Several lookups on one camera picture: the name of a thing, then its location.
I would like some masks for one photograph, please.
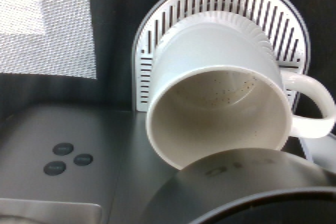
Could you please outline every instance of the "button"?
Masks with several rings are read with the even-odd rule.
[[[78,166],[87,166],[93,161],[93,156],[90,154],[81,154],[75,157],[74,163]]]
[[[53,152],[57,156],[65,156],[74,151],[74,145],[71,143],[60,143],[56,145]]]
[[[45,174],[50,176],[60,175],[66,170],[66,164],[62,161],[54,161],[45,165]]]

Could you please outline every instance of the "drip tray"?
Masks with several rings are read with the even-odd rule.
[[[245,16],[263,28],[275,49],[279,67],[306,74],[311,41],[302,16],[288,0],[168,0],[153,7],[143,21],[132,54],[137,110],[147,112],[150,76],[156,46],[174,24],[200,12],[227,11]],[[296,109],[297,92],[288,90]]]
[[[99,224],[98,205],[0,199],[0,224]]]

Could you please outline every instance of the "mug rim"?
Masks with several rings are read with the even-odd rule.
[[[156,153],[159,154],[161,158],[165,160],[165,162],[176,167],[179,170],[182,170],[185,167],[182,167],[164,154],[162,150],[158,147],[156,141],[155,141],[155,137],[153,137],[153,130],[152,130],[152,118],[153,118],[153,112],[156,110],[156,106],[159,104],[159,101],[164,97],[164,95],[167,94],[167,92],[170,91],[170,89],[176,86],[177,83],[180,83],[183,80],[186,80],[188,78],[191,78],[192,76],[201,74],[201,73],[207,73],[207,72],[213,72],[213,71],[234,71],[234,72],[245,72],[245,73],[251,73],[252,76],[257,76],[257,78],[266,82],[266,84],[269,84],[269,86],[272,87],[272,89],[276,92],[276,95],[281,99],[285,111],[287,111],[287,124],[285,124],[285,132],[281,138],[281,141],[278,143],[278,147],[275,150],[281,150],[282,147],[285,146],[285,142],[287,139],[290,137],[290,132],[291,132],[291,124],[293,124],[293,112],[291,112],[291,107],[290,107],[290,102],[287,99],[287,95],[285,95],[285,90],[284,88],[284,84],[282,84],[282,88],[279,87],[279,85],[276,84],[276,82],[266,76],[263,75],[260,72],[257,72],[252,69],[248,68],[242,68],[239,66],[227,66],[227,65],[218,65],[218,66],[209,66],[204,68],[198,68],[183,74],[180,74],[171,81],[168,81],[162,87],[158,89],[155,96],[152,95],[153,92],[150,93],[150,99],[149,99],[149,110],[147,110],[147,119],[146,119],[146,130],[147,130],[147,136],[149,136],[149,140],[150,140],[150,144],[153,146],[153,149],[156,151]]]
[[[207,223],[213,219],[215,216],[219,216],[221,214],[228,212],[230,209],[240,207],[243,204],[248,204],[251,201],[258,201],[258,200],[264,201],[270,198],[287,197],[287,196],[296,197],[297,194],[335,194],[335,193],[336,193],[335,187],[329,187],[329,186],[311,186],[311,187],[270,190],[270,191],[257,193],[254,195],[249,195],[234,200],[228,204],[219,206],[212,211],[209,211],[201,217],[192,220],[191,224]]]

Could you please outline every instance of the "white mug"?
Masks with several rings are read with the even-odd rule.
[[[285,88],[314,100],[321,119],[293,115]],[[147,135],[177,169],[236,148],[281,150],[288,136],[320,138],[336,107],[321,83],[281,71],[269,38],[245,17],[206,12],[183,19],[158,45]]]

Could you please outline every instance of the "metal grille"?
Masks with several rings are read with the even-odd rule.
[[[138,31],[134,49],[134,80],[137,110],[147,111],[153,54],[170,27],[188,16],[206,11],[228,11],[260,25],[269,36],[282,69],[305,74],[311,46],[302,17],[285,0],[168,0],[149,13]],[[288,90],[294,104],[297,92]]]
[[[89,0],[2,0],[0,73],[96,78]]]

